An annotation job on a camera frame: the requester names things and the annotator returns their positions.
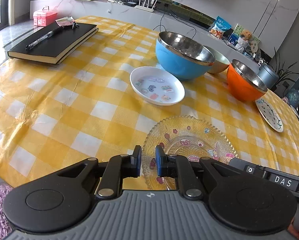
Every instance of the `finger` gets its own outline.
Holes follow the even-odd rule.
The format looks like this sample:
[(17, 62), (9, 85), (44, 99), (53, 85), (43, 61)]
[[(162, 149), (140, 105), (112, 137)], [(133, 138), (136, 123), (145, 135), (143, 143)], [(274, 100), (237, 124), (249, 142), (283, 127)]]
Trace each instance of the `finger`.
[(296, 237), (296, 239), (299, 240), (299, 233), (295, 230), (292, 224), (288, 226), (288, 232), (290, 232), (290, 234), (292, 234), (294, 237)]

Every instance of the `orange bowl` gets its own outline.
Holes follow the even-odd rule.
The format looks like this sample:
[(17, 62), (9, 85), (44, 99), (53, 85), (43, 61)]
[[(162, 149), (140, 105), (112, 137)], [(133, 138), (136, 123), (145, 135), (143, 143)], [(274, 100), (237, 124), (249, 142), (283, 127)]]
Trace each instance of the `orange bowl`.
[(259, 76), (236, 59), (232, 60), (227, 70), (227, 84), (231, 94), (240, 101), (255, 101), (267, 92)]

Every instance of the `metal bowl rim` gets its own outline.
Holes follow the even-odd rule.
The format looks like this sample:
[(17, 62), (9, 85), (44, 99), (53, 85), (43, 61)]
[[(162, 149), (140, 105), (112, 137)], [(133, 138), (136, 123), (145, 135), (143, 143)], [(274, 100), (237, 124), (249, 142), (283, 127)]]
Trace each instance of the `metal bowl rim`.
[(263, 85), (266, 87), (266, 90), (263, 90), (261, 88), (259, 88), (257, 85), (255, 85), (252, 81), (250, 81), (245, 75), (244, 73), (235, 65), (234, 61), (240, 62), (237, 59), (233, 59), (231, 62), (231, 65), (233, 66), (233, 68), (235, 69), (235, 71), (245, 80), (247, 81), (252, 87), (254, 87), (257, 91), (261, 92), (261, 93), (266, 93), (268, 91), (267, 86), (265, 85), (265, 83), (263, 82), (263, 80), (251, 69), (249, 68), (246, 64), (242, 63), (243, 65), (245, 65), (247, 68), (249, 68), (251, 71), (253, 71), (253, 73), (259, 78), (260, 82), (263, 83)]
[(212, 65), (215, 63), (215, 60), (216, 60), (216, 59), (215, 59), (213, 53), (211, 53), (211, 52), (209, 51), (209, 49), (207, 49), (205, 46), (203, 46), (202, 44), (198, 43), (197, 41), (192, 40), (191, 38), (186, 37), (186, 36), (184, 36), (184, 35), (175, 33), (175, 34), (177, 34), (177, 35), (180, 35), (180, 36), (182, 36), (182, 37), (188, 38), (188, 39), (190, 39), (190, 40), (192, 40), (192, 41), (194, 41), (194, 42), (200, 44), (200, 45), (201, 45), (202, 47), (204, 47), (209, 53), (211, 53), (211, 55), (212, 55), (213, 58), (214, 58), (214, 62), (205, 62), (205, 61), (201, 61), (201, 60), (199, 60), (199, 59), (190, 57), (190, 56), (188, 56), (188, 55), (186, 55), (186, 54), (184, 54), (184, 53), (178, 51), (177, 49), (173, 48), (171, 45), (169, 45), (169, 44), (167, 44), (165, 41), (163, 41), (163, 39), (162, 39), (161, 36), (160, 36), (161, 33), (175, 33), (175, 32), (160, 32), (159, 35), (158, 35), (158, 37), (157, 37), (157, 40), (158, 40), (158, 42), (159, 42), (161, 45), (163, 45), (163, 47), (165, 47), (165, 48), (168, 49), (169, 51), (175, 53), (176, 55), (178, 55), (178, 56), (180, 56), (180, 57), (183, 57), (183, 58), (186, 58), (187, 60), (189, 60), (189, 61), (191, 61), (191, 62), (193, 62), (193, 63), (199, 64), (199, 65), (202, 65), (202, 66), (212, 66)]
[(209, 47), (209, 46), (204, 46), (207, 50), (209, 50), (209, 52), (211, 52), (212, 53), (212, 51), (211, 50), (214, 50), (215, 52), (217, 52), (218, 54), (220, 54), (220, 55), (222, 55), (222, 57), (224, 57), (227, 61), (228, 61), (228, 63), (226, 62), (226, 63), (224, 63), (224, 62), (222, 62), (222, 61), (220, 61), (220, 60), (218, 60), (218, 59), (216, 59), (216, 57), (214, 56), (214, 54), (213, 54), (213, 56), (214, 56), (214, 58), (215, 58), (215, 62), (216, 61), (218, 61), (219, 63), (222, 63), (222, 64), (224, 64), (224, 65), (227, 65), (227, 66), (229, 66), (230, 65), (230, 61), (228, 60), (228, 58), (227, 57), (225, 57), (222, 53), (220, 53), (218, 50), (216, 50), (216, 49), (213, 49), (213, 48), (211, 48), (211, 47)]

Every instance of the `white dish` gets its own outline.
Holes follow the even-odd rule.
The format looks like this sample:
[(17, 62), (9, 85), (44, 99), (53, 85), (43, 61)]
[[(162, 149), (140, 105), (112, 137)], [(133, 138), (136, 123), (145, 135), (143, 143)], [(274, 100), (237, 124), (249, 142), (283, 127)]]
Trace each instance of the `white dish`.
[(265, 121), (277, 132), (283, 132), (283, 123), (275, 109), (264, 99), (255, 101), (257, 109)]
[(297, 118), (299, 119), (299, 115), (296, 111), (296, 109), (293, 106), (290, 106), (292, 108), (292, 111), (294, 112), (294, 114), (297, 116)]
[(130, 82), (140, 97), (159, 106), (177, 104), (185, 96), (182, 83), (172, 74), (156, 67), (134, 69)]

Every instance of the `table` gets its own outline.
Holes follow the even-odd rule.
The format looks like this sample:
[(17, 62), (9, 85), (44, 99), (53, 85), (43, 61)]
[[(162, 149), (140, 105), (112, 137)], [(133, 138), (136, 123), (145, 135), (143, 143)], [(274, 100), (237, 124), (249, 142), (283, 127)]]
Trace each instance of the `table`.
[[(131, 154), (150, 129), (173, 115), (206, 119), (220, 129), (244, 160), (299, 175), (299, 122), (273, 92), (265, 98), (284, 125), (275, 132), (254, 102), (227, 89), (226, 73), (183, 82), (185, 98), (156, 106), (133, 91), (129, 75), (156, 66), (158, 32), (87, 16), (99, 32), (59, 66), (9, 59), (0, 66), (0, 177), (16, 187), (88, 157), (100, 162)], [(144, 177), (124, 188), (145, 189)]]

